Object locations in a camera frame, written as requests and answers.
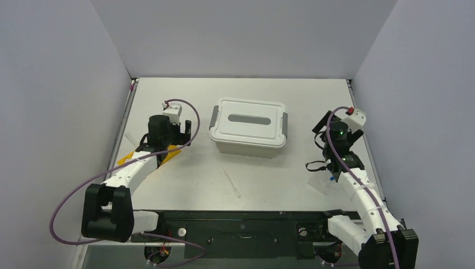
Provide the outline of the yellow test tube rack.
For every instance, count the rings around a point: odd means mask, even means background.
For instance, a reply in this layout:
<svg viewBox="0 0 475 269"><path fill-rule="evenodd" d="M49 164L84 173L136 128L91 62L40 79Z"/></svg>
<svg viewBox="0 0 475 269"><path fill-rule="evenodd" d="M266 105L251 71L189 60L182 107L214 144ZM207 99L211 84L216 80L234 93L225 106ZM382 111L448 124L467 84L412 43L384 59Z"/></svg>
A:
<svg viewBox="0 0 475 269"><path fill-rule="evenodd" d="M176 149L178 148L177 146L174 146L174 145L171 145L168 147L169 150L172 150L172 149ZM173 151L171 153L168 153L168 155L166 156L166 158L164 158L162 164L165 164L167 163L168 161L170 161L172 158L174 158L176 155L180 154L181 153L181 150L177 150L177 151ZM134 154L134 151L128 153L127 155L123 156L121 159L119 159L117 161L117 165L123 165L125 164L126 162L128 162L132 156Z"/></svg>

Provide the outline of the white bin lid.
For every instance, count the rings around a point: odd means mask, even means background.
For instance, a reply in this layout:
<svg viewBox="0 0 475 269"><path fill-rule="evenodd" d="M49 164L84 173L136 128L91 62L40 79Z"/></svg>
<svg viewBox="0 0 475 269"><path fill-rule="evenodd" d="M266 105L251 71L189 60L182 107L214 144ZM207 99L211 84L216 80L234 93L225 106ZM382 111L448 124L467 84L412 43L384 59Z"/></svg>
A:
<svg viewBox="0 0 475 269"><path fill-rule="evenodd" d="M287 140L287 107L280 102L221 98L209 136L216 143L280 149Z"/></svg>

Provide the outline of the beige plastic bin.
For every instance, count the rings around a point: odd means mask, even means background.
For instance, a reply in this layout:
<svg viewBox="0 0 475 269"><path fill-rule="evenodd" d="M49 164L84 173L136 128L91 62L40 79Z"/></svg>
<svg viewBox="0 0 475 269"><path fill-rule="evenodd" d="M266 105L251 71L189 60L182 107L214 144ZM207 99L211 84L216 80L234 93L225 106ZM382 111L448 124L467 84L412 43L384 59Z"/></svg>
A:
<svg viewBox="0 0 475 269"><path fill-rule="evenodd" d="M284 147L283 146L280 149L269 149L269 148L257 147L257 146L232 145L229 143L216 143L216 142L214 143L216 144L216 147L221 153L263 157L263 158L268 158L268 159L272 159L276 157L280 153L282 148Z"/></svg>

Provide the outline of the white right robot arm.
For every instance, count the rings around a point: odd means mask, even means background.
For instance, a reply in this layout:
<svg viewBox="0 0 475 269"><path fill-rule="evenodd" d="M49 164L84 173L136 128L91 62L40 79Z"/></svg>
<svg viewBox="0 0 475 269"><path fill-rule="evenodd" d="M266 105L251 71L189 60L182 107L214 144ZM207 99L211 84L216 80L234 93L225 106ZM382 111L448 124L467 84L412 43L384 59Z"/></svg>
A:
<svg viewBox="0 0 475 269"><path fill-rule="evenodd" d="M415 268L419 238L387 208L370 181L365 166L351 150L364 134L366 115L354 107L340 106L326 112L312 132L322 144L319 170L331 173L356 208L364 225L359 228L342 212L319 220L316 232L323 239L333 236L358 258L359 268Z"/></svg>

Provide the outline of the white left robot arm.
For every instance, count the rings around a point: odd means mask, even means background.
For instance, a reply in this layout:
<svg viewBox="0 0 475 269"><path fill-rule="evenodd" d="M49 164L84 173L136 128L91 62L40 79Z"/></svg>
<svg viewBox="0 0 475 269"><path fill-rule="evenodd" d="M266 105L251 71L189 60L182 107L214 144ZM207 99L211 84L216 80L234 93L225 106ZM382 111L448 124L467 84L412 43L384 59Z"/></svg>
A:
<svg viewBox="0 0 475 269"><path fill-rule="evenodd" d="M173 123L170 116L153 115L128 163L101 184L86 188L81 234L86 238L126 242L133 234L146 233L154 241L162 240L167 225L159 214L134 210L132 195L168 154L190 145L192 122Z"/></svg>

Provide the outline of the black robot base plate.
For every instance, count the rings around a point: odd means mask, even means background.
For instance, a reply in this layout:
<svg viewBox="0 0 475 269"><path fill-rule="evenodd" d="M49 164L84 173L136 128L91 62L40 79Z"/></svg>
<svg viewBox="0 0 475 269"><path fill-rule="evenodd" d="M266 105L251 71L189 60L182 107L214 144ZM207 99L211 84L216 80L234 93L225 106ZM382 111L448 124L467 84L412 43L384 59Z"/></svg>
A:
<svg viewBox="0 0 475 269"><path fill-rule="evenodd" d="M330 229L330 221L355 212L330 211L160 211L151 231L131 239L145 243L151 261L167 264L182 251L183 259L297 259L342 257L350 242Z"/></svg>

